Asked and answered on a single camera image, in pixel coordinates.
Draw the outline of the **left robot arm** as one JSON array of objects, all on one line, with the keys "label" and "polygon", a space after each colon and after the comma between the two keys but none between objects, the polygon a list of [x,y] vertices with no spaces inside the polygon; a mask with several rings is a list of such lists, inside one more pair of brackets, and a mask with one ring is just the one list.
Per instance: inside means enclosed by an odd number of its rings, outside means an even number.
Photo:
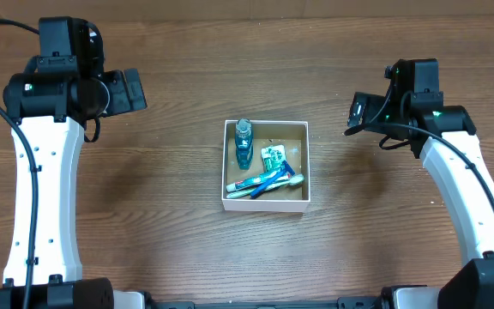
[{"label": "left robot arm", "polygon": [[89,21],[46,17],[35,33],[39,54],[10,78],[0,103],[16,158],[13,243],[0,308],[147,308],[146,293],[83,277],[75,228],[87,123],[145,109],[139,74],[105,70],[103,39]]}]

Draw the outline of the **blue mouthwash bottle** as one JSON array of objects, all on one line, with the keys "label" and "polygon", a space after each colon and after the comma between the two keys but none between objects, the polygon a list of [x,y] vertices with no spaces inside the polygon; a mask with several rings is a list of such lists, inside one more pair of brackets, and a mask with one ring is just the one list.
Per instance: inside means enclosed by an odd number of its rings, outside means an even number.
[{"label": "blue mouthwash bottle", "polygon": [[247,118],[241,118],[236,123],[234,140],[238,166],[242,170],[248,170],[253,157],[254,137],[252,124]]}]

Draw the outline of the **teal toothpaste tube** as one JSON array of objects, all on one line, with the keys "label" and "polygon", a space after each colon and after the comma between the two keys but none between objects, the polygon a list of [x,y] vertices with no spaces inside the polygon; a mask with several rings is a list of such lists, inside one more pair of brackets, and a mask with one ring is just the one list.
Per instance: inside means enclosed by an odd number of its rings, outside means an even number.
[{"label": "teal toothpaste tube", "polygon": [[254,176],[254,177],[250,177],[250,178],[247,178],[244,180],[240,180],[240,181],[231,183],[231,184],[226,186],[226,191],[228,193],[232,193],[235,191],[241,191],[241,190],[245,190],[245,189],[248,189],[248,188],[251,188],[254,186],[261,185],[265,181],[267,181],[268,179],[271,179],[277,172],[278,172],[277,170],[265,172],[265,173],[261,173],[257,176]]}]

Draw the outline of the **blue disposable razor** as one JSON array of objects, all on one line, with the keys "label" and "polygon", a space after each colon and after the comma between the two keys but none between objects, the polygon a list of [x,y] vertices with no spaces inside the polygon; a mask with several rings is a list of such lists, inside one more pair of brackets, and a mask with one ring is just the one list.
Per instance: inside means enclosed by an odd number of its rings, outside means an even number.
[{"label": "blue disposable razor", "polygon": [[271,184],[273,184],[277,179],[285,175],[294,176],[295,172],[287,161],[282,161],[281,167],[276,172],[276,174],[272,176],[270,179],[266,180],[261,185],[259,185],[256,189],[254,189],[250,193],[250,199],[256,199],[257,197],[259,197]]}]

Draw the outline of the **green white soap packet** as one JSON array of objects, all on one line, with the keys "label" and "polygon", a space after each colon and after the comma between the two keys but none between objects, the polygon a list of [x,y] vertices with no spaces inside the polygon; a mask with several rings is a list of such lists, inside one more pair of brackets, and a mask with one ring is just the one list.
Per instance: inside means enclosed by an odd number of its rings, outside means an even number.
[{"label": "green white soap packet", "polygon": [[262,148],[261,157],[265,172],[280,169],[282,162],[286,160],[286,148],[282,144]]}]

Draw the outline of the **green white toothbrush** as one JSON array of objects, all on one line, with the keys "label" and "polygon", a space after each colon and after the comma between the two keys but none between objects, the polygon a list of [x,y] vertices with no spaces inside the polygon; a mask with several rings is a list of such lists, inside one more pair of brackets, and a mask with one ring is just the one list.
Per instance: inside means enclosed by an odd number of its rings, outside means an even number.
[{"label": "green white toothbrush", "polygon": [[[296,185],[300,185],[304,182],[304,176],[302,174],[296,174],[294,176],[291,176],[287,179],[285,178],[280,178],[280,181],[276,181],[274,183],[272,183],[271,185],[268,185],[264,190],[265,191],[273,191],[275,189],[278,189],[280,188],[281,186],[296,186]],[[237,199],[237,198],[240,198],[240,197],[245,197],[245,196],[248,196],[251,192],[255,191],[256,188],[251,188],[251,189],[246,189],[246,190],[242,190],[242,191],[235,191],[235,192],[231,192],[231,193],[228,193],[226,195],[226,198],[228,199]]]}]

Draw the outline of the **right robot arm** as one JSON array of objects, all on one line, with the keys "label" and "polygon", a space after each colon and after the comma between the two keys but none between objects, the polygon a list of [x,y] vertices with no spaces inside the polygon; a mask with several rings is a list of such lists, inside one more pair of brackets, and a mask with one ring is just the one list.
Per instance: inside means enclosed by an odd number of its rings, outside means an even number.
[{"label": "right robot arm", "polygon": [[383,135],[380,148],[408,146],[441,193],[461,250],[461,269],[441,288],[391,286],[376,297],[344,297],[339,308],[494,308],[494,182],[476,126],[463,106],[447,106],[435,58],[386,68],[384,96],[357,92],[346,135]]}]

